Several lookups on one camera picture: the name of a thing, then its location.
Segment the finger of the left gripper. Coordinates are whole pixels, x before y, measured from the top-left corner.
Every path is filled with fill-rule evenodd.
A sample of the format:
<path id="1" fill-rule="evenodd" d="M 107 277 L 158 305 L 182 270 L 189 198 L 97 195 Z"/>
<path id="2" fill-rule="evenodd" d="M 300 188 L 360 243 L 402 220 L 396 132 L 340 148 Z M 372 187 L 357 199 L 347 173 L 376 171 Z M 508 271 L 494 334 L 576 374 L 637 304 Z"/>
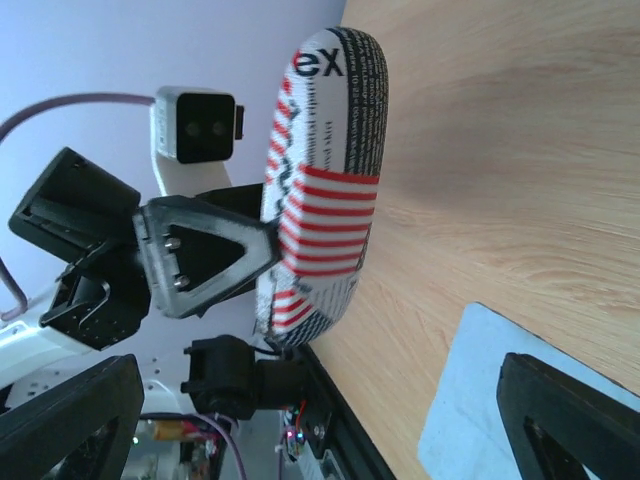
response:
<path id="1" fill-rule="evenodd" d="M 193 217 L 194 223 L 210 223 L 212 208 L 218 207 L 235 216 L 245 216 L 255 221 L 261 218 L 263 184 L 247 184 L 210 190 L 196 196 L 201 203 L 210 207 L 199 207 Z"/>
<path id="2" fill-rule="evenodd" d="M 169 318 L 204 315 L 281 258 L 273 223 L 195 198 L 155 198 L 133 226 L 153 300 Z"/>

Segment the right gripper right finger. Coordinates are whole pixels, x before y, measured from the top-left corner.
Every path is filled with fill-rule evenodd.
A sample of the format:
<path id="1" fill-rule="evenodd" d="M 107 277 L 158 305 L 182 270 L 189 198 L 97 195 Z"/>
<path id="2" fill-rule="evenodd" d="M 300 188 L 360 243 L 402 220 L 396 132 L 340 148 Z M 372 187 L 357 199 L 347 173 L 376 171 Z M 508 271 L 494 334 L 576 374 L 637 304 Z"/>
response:
<path id="1" fill-rule="evenodd" d="M 496 393 L 523 479 L 639 477 L 639 413 L 528 355 L 508 353 Z"/>

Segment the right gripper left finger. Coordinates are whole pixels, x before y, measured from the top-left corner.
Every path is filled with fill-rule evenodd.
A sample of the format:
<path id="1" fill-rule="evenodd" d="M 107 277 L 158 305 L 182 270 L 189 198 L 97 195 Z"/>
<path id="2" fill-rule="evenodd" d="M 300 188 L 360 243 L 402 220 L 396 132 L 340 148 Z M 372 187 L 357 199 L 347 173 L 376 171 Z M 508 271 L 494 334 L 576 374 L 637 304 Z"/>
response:
<path id="1" fill-rule="evenodd" d="M 113 356 L 1 415 L 1 477 L 119 479 L 141 413 L 136 358 Z"/>

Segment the striped newspaper print glasses case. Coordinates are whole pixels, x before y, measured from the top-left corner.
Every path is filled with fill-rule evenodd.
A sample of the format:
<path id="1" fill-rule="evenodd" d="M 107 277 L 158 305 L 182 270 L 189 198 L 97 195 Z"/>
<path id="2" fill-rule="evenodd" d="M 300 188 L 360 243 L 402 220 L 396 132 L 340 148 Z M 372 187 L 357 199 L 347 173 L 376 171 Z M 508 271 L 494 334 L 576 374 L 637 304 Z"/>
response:
<path id="1" fill-rule="evenodd" d="M 261 218 L 280 260 L 256 283 L 256 326 L 279 349 L 344 315 L 359 283 L 384 155 L 386 59 L 369 34 L 321 30 L 285 69 L 273 116 Z"/>

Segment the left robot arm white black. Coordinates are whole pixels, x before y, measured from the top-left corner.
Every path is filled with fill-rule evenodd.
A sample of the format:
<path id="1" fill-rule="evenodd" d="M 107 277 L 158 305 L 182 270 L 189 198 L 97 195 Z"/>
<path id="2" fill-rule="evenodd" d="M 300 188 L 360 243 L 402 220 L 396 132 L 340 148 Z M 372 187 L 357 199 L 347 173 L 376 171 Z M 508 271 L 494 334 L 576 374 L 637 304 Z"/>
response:
<path id="1" fill-rule="evenodd" d="M 182 319 L 255 289 L 280 257 L 275 225 L 260 216 L 262 193 L 252 184 L 142 204 L 137 190 L 62 149 L 9 221 L 67 266 L 49 300 L 21 299 L 2 315 L 3 383 L 128 339 L 152 306 Z M 152 379 L 146 414 L 245 420 L 303 400 L 308 372 L 294 359 L 259 360 L 232 336 L 196 340 L 186 354 L 188 378 L 169 368 Z"/>

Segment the blue cleaning cloth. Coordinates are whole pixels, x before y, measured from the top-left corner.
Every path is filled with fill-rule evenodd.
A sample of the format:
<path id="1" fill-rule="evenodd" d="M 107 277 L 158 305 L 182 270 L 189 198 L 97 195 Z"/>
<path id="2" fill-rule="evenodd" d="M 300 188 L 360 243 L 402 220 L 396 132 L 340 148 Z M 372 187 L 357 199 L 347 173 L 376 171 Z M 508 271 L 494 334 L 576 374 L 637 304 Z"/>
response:
<path id="1" fill-rule="evenodd" d="M 496 399 L 506 354 L 531 354 L 614 400 L 639 397 L 480 303 L 465 307 L 418 442 L 433 479 L 518 479 Z"/>

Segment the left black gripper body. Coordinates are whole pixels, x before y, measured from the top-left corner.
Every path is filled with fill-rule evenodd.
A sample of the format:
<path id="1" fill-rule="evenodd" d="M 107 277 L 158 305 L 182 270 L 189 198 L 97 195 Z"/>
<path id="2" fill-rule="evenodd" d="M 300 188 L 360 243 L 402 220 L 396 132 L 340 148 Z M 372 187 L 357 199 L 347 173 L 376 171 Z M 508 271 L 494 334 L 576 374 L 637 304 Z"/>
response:
<path id="1" fill-rule="evenodd" d="M 69 147 L 40 174 L 8 226 L 67 264 L 41 326 L 95 350 L 139 330 L 150 308 L 132 221 L 140 198 Z"/>

